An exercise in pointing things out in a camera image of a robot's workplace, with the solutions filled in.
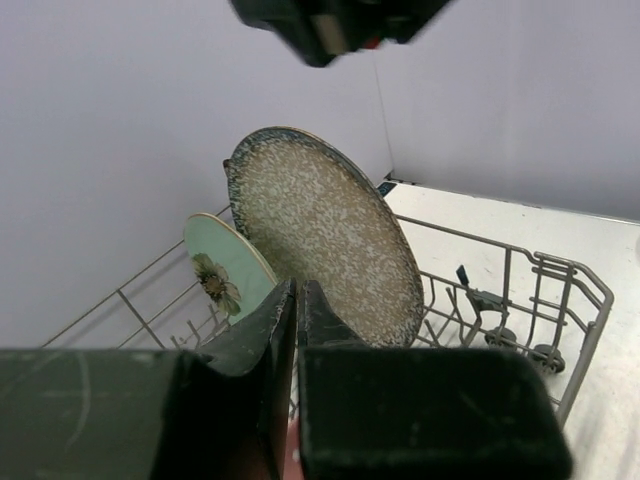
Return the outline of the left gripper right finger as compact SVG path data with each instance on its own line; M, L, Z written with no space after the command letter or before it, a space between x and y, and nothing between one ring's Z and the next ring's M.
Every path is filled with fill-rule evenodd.
M363 340L334 312L321 284L305 281L297 307L299 347L361 347Z

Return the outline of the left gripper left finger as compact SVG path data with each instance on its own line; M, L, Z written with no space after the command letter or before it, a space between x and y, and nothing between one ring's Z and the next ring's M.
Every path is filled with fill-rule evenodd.
M215 374L213 425L205 430L218 475L283 473L295 330L291 278L203 348Z

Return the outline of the mint green flower plate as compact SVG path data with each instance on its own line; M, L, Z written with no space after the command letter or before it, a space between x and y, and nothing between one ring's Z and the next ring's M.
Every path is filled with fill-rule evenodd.
M189 216L183 238L198 283L231 325L251 314L278 283L261 253L215 215Z

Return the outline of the speckled beige round plate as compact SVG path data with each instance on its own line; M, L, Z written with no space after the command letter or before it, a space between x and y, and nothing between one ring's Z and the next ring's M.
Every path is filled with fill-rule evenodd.
M330 307L365 343L408 347L424 290L396 216L365 173L323 139L271 126L228 160L233 221L280 279L319 282Z

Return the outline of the pink dotted scalloped plate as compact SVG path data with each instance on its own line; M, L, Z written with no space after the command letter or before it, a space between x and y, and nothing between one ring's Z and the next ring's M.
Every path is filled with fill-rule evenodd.
M299 402L297 400L291 404L290 408L284 460L283 479L303 480L304 474L300 460Z

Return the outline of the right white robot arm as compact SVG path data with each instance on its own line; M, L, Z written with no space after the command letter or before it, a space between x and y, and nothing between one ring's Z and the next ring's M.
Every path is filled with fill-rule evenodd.
M373 50L385 41L411 42L448 0L232 0L246 26L269 31L313 68Z

